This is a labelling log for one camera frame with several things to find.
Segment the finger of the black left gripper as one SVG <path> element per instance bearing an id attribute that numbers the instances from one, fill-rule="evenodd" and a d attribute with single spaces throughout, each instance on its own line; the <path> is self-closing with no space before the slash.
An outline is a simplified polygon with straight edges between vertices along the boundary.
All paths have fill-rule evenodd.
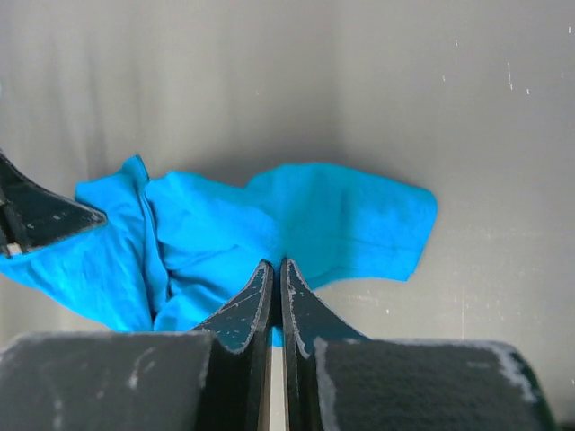
<path id="1" fill-rule="evenodd" d="M 41 187 L 1 155 L 1 254 L 27 254 L 107 222 L 101 210 Z"/>

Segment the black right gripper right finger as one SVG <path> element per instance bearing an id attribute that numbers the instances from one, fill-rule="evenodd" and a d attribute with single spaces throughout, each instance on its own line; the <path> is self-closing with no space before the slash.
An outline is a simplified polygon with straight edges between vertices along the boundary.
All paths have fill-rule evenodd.
<path id="1" fill-rule="evenodd" d="M 293 259 L 281 263 L 279 293 L 287 429 L 337 430 L 336 386 L 327 371 L 327 347 L 367 337 L 316 296 Z"/>

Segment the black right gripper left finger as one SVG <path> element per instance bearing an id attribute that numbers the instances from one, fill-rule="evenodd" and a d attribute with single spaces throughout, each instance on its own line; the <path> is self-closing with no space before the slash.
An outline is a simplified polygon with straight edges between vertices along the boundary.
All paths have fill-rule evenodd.
<path id="1" fill-rule="evenodd" d="M 213 336 L 197 430 L 266 430 L 270 423 L 273 267 L 261 260 L 246 286 L 197 326 Z"/>

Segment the blue t shirt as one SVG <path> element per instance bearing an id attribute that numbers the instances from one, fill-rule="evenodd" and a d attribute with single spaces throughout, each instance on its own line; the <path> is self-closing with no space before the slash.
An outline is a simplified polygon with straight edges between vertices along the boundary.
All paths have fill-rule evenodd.
<path id="1" fill-rule="evenodd" d="M 234 187 L 189 172 L 153 180 L 134 156 L 79 184 L 75 198 L 106 224 L 2 259 L 1 271 L 116 331 L 190 330 L 261 260 L 295 260 L 312 288 L 405 281 L 438 212 L 425 189 L 326 163 L 279 166 Z"/>

